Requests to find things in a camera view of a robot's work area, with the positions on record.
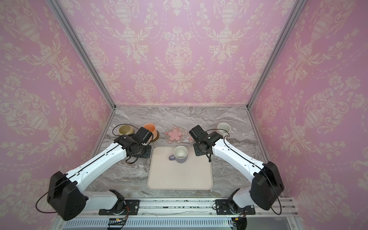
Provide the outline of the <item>yellow-green mug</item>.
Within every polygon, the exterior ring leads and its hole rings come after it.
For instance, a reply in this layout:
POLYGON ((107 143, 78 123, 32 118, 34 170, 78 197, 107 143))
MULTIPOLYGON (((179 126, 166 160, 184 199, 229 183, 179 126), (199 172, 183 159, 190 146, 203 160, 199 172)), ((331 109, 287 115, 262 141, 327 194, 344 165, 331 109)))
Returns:
POLYGON ((135 133, 135 129, 133 126, 125 124, 119 127, 118 133, 119 135, 130 135, 135 133))

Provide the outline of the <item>lavender white mug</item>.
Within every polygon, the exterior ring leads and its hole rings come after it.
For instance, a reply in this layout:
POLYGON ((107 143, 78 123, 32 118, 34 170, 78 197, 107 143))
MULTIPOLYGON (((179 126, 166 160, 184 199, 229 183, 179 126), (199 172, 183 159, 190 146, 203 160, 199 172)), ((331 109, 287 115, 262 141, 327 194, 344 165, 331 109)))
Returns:
POLYGON ((169 156, 170 161, 177 163, 185 163, 188 157, 188 149, 185 146, 178 146, 174 149, 173 154, 169 156))

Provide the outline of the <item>orange pink mug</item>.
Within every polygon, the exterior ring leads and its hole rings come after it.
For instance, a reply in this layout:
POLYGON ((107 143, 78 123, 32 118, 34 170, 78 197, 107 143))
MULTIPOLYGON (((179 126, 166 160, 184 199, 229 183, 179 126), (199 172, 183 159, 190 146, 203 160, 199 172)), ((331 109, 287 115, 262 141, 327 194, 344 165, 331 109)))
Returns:
POLYGON ((157 128, 156 128, 156 126, 154 124, 148 123, 148 124, 145 124, 143 127, 146 128, 148 131, 150 131, 153 134, 152 139, 154 139, 156 137, 156 135, 157 135, 157 128))

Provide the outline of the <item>brown wooden round coaster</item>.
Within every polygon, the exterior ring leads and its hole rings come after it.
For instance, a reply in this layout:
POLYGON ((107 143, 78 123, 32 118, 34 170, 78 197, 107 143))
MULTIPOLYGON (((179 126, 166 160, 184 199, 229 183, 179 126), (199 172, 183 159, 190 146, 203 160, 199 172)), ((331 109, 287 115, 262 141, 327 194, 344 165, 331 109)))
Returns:
POLYGON ((159 137, 160 137, 160 133, 159 133, 159 131, 157 131, 156 137, 154 139, 152 139, 151 142, 156 142, 159 139, 159 137))

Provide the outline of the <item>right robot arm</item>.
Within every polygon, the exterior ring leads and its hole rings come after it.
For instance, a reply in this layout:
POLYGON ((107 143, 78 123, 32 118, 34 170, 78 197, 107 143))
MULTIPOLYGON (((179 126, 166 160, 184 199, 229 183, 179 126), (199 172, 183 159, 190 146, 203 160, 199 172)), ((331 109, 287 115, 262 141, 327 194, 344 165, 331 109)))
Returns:
POLYGON ((216 156, 237 169, 251 182, 249 188, 236 189, 228 197, 229 209, 239 214, 246 207, 258 206, 270 210, 285 187, 278 167, 271 161, 264 163, 233 147, 227 140, 219 139, 213 145, 205 142, 195 143, 196 156, 216 156))

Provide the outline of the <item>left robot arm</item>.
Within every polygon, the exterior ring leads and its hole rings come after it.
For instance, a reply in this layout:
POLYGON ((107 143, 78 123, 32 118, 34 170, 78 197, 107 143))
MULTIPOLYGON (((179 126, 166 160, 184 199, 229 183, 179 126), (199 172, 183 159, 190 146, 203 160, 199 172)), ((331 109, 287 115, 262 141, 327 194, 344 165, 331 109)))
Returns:
POLYGON ((63 220, 71 220, 82 212, 104 209, 113 214, 126 210, 123 195, 114 189, 106 192, 87 192, 86 188, 102 173, 119 161, 142 157, 150 152, 152 134, 147 137, 122 135, 104 151, 83 165, 51 176, 47 202, 63 220))

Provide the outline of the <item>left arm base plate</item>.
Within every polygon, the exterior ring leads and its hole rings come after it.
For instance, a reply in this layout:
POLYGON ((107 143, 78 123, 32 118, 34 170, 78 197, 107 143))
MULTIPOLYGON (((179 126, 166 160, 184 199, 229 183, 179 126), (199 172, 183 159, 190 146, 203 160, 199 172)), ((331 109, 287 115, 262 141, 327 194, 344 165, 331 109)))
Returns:
POLYGON ((139 199, 126 199, 123 201, 118 201, 117 205, 114 205, 112 209, 100 209, 98 214, 100 216, 107 215, 129 215, 136 216, 140 208, 139 199))

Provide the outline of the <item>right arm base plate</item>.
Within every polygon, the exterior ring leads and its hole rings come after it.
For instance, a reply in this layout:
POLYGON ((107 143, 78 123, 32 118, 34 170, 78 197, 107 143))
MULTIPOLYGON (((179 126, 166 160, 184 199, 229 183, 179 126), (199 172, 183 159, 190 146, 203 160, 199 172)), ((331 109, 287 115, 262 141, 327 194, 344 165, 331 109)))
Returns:
POLYGON ((246 206, 240 208, 233 201, 227 199, 216 199, 215 208, 217 215, 255 215, 256 211, 254 206, 246 206))

